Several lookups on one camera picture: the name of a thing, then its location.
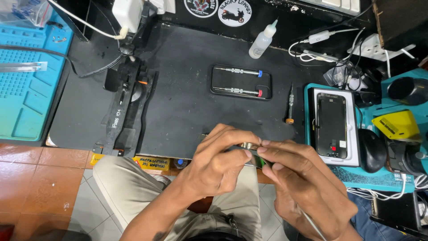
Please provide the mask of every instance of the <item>computer mouse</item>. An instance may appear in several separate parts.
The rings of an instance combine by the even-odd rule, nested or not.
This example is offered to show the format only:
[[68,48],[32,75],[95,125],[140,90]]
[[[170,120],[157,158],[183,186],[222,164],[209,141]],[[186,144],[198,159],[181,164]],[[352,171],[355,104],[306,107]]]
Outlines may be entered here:
[[375,173],[385,166],[387,148],[373,131],[358,129],[360,142],[361,168],[368,173]]

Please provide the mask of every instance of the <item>screwdriver tray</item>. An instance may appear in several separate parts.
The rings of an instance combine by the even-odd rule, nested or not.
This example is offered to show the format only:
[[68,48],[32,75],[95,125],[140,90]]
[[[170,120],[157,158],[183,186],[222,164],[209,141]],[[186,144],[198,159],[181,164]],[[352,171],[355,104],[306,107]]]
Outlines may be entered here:
[[[228,95],[228,96],[238,96],[241,98],[249,99],[258,99],[258,100],[270,100],[272,98],[272,76],[267,71],[262,71],[260,77],[256,75],[249,74],[240,74],[225,71],[222,69],[243,69],[248,71],[258,72],[257,69],[248,69],[237,66],[230,66],[224,64],[214,64],[211,68],[211,81],[210,81],[210,90],[214,94],[219,95]],[[218,88],[238,88],[243,90],[252,90],[252,91],[262,91],[262,95],[257,97],[252,94],[241,94],[235,92],[229,92],[225,90],[216,90],[214,87]]]

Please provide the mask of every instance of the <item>replacement phone screen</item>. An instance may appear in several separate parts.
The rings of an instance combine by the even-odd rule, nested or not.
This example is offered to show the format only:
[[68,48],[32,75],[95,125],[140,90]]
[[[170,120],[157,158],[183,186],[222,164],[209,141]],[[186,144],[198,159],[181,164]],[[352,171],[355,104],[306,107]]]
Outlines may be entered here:
[[345,159],[346,99],[340,95],[319,93],[317,96],[317,152],[321,156]]

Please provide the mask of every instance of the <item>hand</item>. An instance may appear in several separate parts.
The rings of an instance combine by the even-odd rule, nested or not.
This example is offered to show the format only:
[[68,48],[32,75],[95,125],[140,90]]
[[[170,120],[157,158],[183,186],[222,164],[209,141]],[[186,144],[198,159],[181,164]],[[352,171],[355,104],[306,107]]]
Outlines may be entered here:
[[252,154],[248,150],[225,150],[242,142],[260,145],[261,139],[250,131],[218,124],[198,145],[192,162],[174,180],[185,188],[183,195],[194,202],[235,190],[239,172]]
[[274,162],[263,173],[275,182],[275,210],[304,236],[321,237],[303,215],[306,212],[323,236],[331,241],[361,240],[349,220],[358,208],[347,196],[344,184],[308,145],[287,140],[264,140],[257,153]]

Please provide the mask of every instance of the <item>white tile floor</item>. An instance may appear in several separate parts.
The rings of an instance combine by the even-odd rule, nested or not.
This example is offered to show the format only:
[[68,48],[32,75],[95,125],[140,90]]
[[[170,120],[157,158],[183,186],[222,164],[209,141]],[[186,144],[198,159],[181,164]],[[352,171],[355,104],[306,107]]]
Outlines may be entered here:
[[[274,186],[259,184],[259,191],[263,241],[289,241],[282,229],[282,219],[273,207]],[[68,229],[87,233],[93,241],[118,241],[123,233],[119,227],[119,221],[95,183],[92,170],[85,169]]]

